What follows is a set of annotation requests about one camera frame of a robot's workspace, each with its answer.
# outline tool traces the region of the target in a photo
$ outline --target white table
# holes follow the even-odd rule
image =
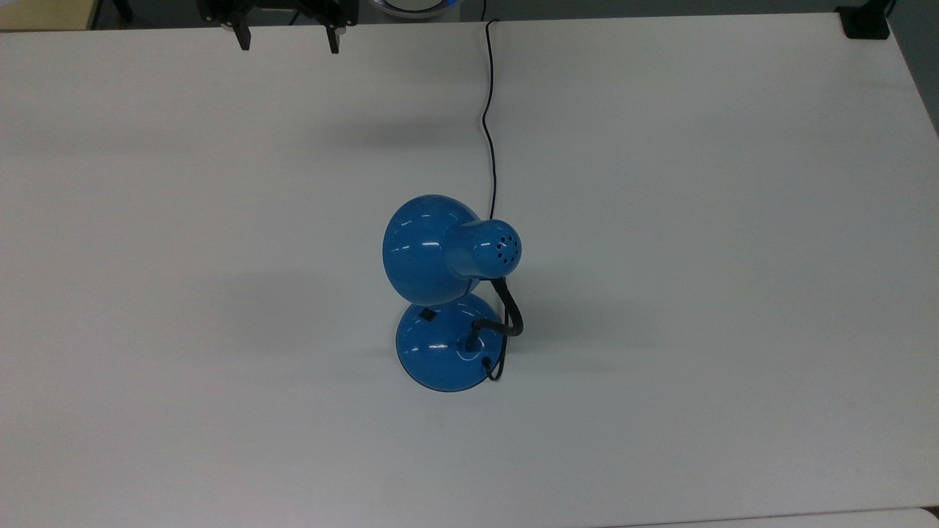
[[[939,503],[939,141],[837,15],[502,23],[505,375],[401,369],[483,211],[480,24],[0,35],[0,523],[585,527]]]
[[[897,509],[769,519],[683,522],[657,526],[662,528],[937,528],[939,520],[922,509]]]

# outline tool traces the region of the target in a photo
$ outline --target desk lamp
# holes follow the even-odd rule
[[[456,392],[497,379],[492,371],[504,360],[505,338],[522,332],[521,314],[505,284],[521,254],[510,225],[480,220],[447,196],[419,196],[394,214],[382,259],[392,286],[411,303],[395,341],[398,359],[415,381]],[[470,293],[483,280],[492,282],[513,326]]]

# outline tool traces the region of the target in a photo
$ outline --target lamp shade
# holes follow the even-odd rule
[[[447,196],[418,196],[385,230],[382,260],[394,289],[410,303],[431,306],[470,293],[479,281],[502,278],[521,258],[518,233],[502,220],[480,220]]]

